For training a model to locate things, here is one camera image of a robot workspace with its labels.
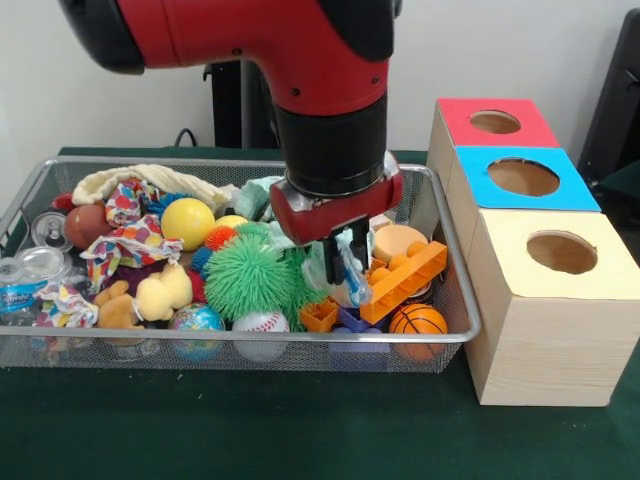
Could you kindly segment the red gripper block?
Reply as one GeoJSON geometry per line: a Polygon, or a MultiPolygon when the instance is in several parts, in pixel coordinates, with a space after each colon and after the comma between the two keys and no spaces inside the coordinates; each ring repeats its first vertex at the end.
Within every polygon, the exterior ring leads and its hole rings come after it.
{"type": "Polygon", "coordinates": [[[368,259],[369,219],[398,205],[403,177],[396,158],[386,152],[382,177],[366,189],[333,198],[300,193],[287,179],[270,186],[270,201],[282,231],[297,246],[322,240],[326,280],[345,281],[346,269],[335,231],[350,225],[350,250],[358,260],[368,259]]]}

